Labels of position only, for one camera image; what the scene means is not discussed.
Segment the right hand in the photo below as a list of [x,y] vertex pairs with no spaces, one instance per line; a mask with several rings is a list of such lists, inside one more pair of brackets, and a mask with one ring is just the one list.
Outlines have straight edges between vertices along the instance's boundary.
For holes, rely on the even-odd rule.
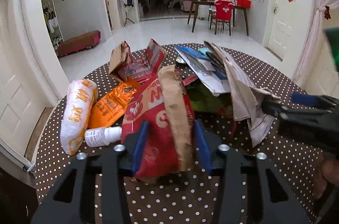
[[339,166],[338,160],[325,159],[317,168],[314,176],[314,197],[319,199],[324,194],[328,183],[338,187]]

